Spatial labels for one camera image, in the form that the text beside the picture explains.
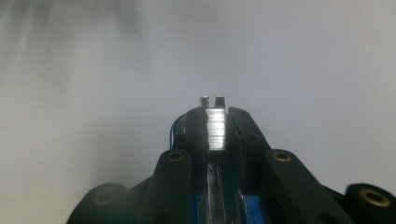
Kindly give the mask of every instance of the white surface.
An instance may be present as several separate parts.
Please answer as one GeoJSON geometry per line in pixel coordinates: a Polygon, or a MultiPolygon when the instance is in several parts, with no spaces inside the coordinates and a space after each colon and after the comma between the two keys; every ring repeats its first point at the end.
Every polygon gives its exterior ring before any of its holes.
{"type": "Polygon", "coordinates": [[[395,1],[1,1],[0,223],[142,181],[206,94],[324,185],[396,194],[395,36],[395,1]]]}

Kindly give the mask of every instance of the blue edge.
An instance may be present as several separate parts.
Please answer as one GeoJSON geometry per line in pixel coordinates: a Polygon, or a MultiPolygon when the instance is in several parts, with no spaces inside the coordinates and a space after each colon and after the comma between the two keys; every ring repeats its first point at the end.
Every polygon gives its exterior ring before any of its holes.
{"type": "MultiPolygon", "coordinates": [[[[170,148],[173,145],[172,136],[173,125],[169,134],[170,148]]],[[[259,196],[244,196],[245,210],[247,213],[247,223],[248,224],[264,224],[262,219],[262,213],[259,208],[259,196]]],[[[191,210],[192,210],[192,224],[199,224],[199,213],[198,213],[198,197],[192,196],[191,200],[191,210]]]]}

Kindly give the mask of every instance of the metal prong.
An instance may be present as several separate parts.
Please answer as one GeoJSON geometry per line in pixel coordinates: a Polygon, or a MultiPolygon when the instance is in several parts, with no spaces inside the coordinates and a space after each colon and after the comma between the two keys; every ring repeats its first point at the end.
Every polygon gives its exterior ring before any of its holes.
{"type": "Polygon", "coordinates": [[[205,109],[209,108],[209,97],[208,96],[201,97],[200,107],[203,107],[205,109]]]}
{"type": "Polygon", "coordinates": [[[216,96],[215,108],[221,108],[221,109],[226,108],[225,96],[219,96],[219,95],[216,96]]]}

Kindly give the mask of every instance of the white background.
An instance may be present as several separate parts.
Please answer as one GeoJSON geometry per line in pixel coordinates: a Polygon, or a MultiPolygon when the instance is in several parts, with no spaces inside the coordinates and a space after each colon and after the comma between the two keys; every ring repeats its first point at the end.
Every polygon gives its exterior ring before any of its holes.
{"type": "Polygon", "coordinates": [[[1,1],[0,223],[130,188],[201,95],[344,192],[396,194],[395,1],[1,1]]]}

